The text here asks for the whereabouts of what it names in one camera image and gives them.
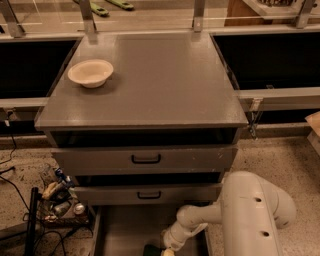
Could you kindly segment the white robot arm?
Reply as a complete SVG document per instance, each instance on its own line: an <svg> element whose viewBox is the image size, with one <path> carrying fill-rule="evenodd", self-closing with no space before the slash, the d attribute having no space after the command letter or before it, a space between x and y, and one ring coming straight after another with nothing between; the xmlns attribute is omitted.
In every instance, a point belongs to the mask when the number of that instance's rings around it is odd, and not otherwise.
<svg viewBox="0 0 320 256"><path fill-rule="evenodd" d="M278 231L295 218L296 206L286 191L254 173L233 172L216 202L178 210L176 221L163 232L161 256L175 256L210 224L222 226L224 256L283 256Z"/></svg>

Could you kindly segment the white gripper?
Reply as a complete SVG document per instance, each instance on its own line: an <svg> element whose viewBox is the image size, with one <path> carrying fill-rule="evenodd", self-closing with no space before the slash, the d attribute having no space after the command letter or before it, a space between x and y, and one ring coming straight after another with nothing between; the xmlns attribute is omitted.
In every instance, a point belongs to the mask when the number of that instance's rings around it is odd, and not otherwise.
<svg viewBox="0 0 320 256"><path fill-rule="evenodd" d="M161 256L175 256L174 251L181 250L191 235L192 233L180 224L173 224L163 230L162 240L166 249L161 252Z"/></svg>

